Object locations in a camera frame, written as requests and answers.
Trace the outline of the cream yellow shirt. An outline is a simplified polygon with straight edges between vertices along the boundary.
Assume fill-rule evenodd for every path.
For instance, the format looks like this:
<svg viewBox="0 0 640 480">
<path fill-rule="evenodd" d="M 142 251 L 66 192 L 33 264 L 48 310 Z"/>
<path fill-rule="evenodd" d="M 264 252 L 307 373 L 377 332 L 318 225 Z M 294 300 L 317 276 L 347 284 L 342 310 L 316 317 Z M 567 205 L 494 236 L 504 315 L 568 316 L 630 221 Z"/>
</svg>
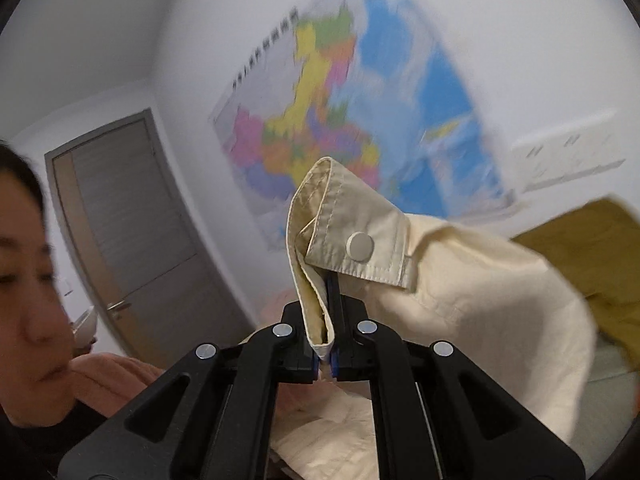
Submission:
<svg viewBox="0 0 640 480">
<path fill-rule="evenodd" d="M 405 341 L 456 346 L 570 446 L 593 360 L 585 301 L 547 259 L 504 238 L 400 211 L 325 157 L 295 191 L 286 251 L 311 348 L 335 340 L 324 279 Z M 378 475 L 370 396 L 323 384 L 293 408 L 288 388 L 271 444 L 306 479 Z"/>
</svg>

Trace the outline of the folded pink garment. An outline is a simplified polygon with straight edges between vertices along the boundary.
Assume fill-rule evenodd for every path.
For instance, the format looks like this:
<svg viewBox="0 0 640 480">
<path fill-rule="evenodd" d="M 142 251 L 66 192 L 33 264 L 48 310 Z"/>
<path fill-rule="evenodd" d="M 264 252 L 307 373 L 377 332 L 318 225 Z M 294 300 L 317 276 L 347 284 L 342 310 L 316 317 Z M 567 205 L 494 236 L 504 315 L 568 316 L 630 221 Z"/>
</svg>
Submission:
<svg viewBox="0 0 640 480">
<path fill-rule="evenodd" d="M 160 368 L 129 356 L 90 353 L 70 361 L 77 400 L 112 417 L 163 375 Z"/>
</svg>

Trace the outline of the grey wooden door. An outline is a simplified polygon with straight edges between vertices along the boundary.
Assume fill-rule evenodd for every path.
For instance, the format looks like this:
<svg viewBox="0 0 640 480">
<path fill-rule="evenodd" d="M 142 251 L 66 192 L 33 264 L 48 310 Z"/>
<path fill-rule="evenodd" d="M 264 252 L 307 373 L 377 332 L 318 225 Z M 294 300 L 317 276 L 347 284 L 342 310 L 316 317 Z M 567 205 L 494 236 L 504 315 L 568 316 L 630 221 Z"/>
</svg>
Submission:
<svg viewBox="0 0 640 480">
<path fill-rule="evenodd" d="M 46 155 L 67 249 L 124 350 L 167 368 L 196 344 L 238 344 L 252 323 L 186 211 L 150 110 Z"/>
</svg>

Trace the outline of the olive green garment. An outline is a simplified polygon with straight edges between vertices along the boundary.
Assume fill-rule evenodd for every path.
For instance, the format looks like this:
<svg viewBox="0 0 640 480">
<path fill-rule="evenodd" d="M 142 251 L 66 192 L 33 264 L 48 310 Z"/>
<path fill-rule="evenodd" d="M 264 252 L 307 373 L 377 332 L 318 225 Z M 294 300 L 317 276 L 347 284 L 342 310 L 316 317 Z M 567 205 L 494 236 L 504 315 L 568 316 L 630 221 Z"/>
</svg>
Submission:
<svg viewBox="0 0 640 480">
<path fill-rule="evenodd" d="M 639 368 L 639 220 L 610 198 L 594 200 L 514 237 L 584 296 L 600 332 Z"/>
</svg>

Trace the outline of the white wall socket panel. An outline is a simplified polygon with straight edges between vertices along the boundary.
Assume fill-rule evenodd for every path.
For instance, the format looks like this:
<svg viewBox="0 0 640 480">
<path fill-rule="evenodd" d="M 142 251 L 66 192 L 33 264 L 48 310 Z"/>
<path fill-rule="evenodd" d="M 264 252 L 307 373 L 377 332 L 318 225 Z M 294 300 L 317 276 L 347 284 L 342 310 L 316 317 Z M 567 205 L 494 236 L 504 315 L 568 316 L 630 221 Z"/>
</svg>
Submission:
<svg viewBox="0 0 640 480">
<path fill-rule="evenodd" d="M 543 188 L 564 176 L 562 143 L 559 138 L 520 143 L 514 146 L 512 155 L 525 192 Z"/>
</svg>

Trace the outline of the colourful wall map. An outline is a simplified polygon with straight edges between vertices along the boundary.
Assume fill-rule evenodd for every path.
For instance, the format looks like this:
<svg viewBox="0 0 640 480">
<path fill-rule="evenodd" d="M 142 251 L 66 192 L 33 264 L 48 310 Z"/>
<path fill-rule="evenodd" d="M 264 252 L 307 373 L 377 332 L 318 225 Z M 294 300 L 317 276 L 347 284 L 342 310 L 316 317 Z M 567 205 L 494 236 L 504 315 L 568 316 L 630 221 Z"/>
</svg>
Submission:
<svg viewBox="0 0 640 480">
<path fill-rule="evenodd" d="M 321 157 L 409 214 L 509 209 L 514 189 L 468 88 L 414 0 L 312 0 L 257 47 L 210 116 L 266 246 Z"/>
</svg>

